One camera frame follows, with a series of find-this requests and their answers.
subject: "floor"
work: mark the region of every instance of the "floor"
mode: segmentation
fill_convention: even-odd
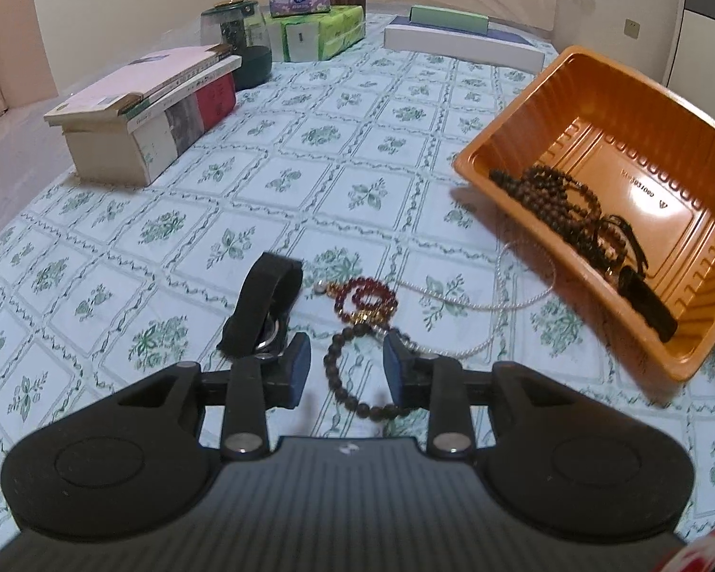
[[[8,110],[0,117],[0,230],[72,164],[60,130],[42,121],[55,101]]]

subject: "black watch strap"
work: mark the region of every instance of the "black watch strap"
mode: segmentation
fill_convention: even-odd
[[[280,353],[286,343],[289,313],[301,287],[301,261],[263,253],[244,280],[217,349],[229,359],[255,352]]]

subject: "metal buckle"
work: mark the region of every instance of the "metal buckle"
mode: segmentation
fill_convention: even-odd
[[[270,346],[275,340],[275,337],[278,335],[278,332],[280,331],[280,323],[278,322],[278,319],[273,318],[270,313],[268,313],[265,317],[265,330],[271,327],[271,332],[267,336],[265,336],[265,338],[259,344],[257,344],[257,346],[255,347],[255,352],[263,351],[265,350],[265,348]]]

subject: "stack of books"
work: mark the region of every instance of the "stack of books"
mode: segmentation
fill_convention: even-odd
[[[230,45],[155,51],[47,112],[79,177],[148,186],[235,107]]]
[[[490,27],[484,15],[427,6],[412,7],[410,17],[395,17],[384,30],[384,47],[508,66],[533,74],[542,71],[545,63],[540,49],[519,34]]]

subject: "glass jar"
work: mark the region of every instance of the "glass jar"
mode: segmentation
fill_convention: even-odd
[[[265,19],[254,0],[230,0],[201,13],[201,44],[226,43],[241,56],[234,70],[237,91],[263,83],[273,68],[273,53],[267,37]]]

